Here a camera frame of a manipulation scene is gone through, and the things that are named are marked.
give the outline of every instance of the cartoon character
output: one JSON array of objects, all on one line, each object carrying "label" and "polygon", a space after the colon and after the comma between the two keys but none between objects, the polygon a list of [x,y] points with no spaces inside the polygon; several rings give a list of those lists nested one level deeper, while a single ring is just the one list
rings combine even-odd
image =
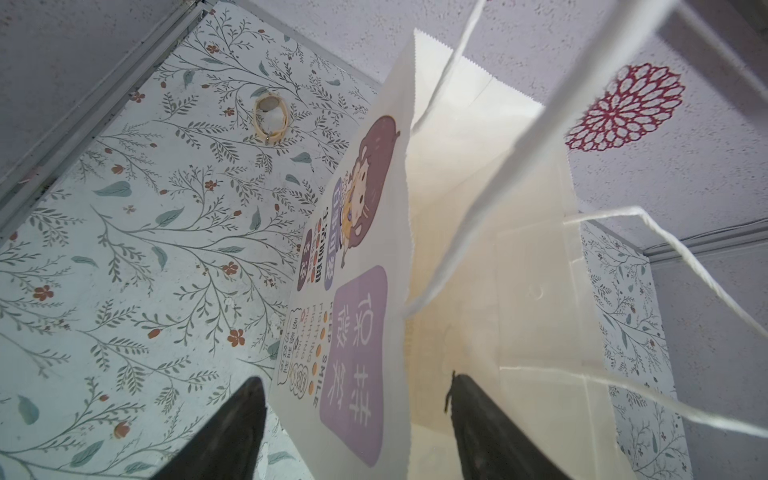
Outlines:
[{"label": "cartoon character", "polygon": [[384,180],[392,162],[395,141],[399,136],[395,119],[385,115],[373,122],[368,134],[360,141],[359,153],[348,178],[349,189],[344,194],[340,212],[342,268],[347,250],[360,245],[373,223]]}]

